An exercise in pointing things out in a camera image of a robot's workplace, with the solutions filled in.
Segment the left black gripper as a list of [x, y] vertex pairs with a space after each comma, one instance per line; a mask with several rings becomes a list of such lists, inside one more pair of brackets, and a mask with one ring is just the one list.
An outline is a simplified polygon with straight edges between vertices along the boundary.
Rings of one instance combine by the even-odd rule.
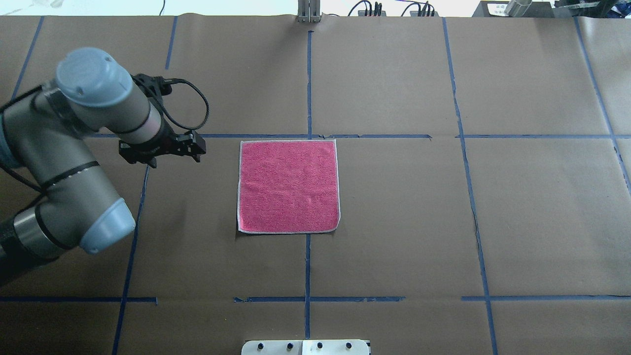
[[200, 163], [202, 154], [207, 152], [207, 144], [193, 127], [176, 121], [164, 104], [164, 96], [172, 93], [176, 84], [194, 88], [194, 84], [183, 78], [164, 78], [136, 74], [133, 83], [140, 89], [149, 102], [149, 114], [143, 124], [132, 131], [133, 136], [120, 138], [118, 152], [129, 164], [147, 164], [156, 168], [156, 157], [160, 155], [178, 155], [191, 157]]

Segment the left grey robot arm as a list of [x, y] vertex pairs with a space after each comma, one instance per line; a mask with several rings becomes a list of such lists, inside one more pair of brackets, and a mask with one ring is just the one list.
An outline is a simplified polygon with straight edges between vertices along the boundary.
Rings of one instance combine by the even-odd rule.
[[135, 231], [136, 220], [85, 143], [106, 128], [129, 164], [156, 167], [162, 155], [200, 162], [198, 134], [164, 106], [186, 79], [131, 75], [107, 52], [72, 50], [53, 79], [1, 108], [1, 168], [38, 197], [1, 223], [1, 285], [58, 260], [76, 247], [96, 254]]

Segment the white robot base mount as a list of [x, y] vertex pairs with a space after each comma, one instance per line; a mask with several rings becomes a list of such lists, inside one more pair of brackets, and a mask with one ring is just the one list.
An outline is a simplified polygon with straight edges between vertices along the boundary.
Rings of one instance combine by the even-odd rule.
[[362, 339], [246, 341], [242, 355], [371, 355]]

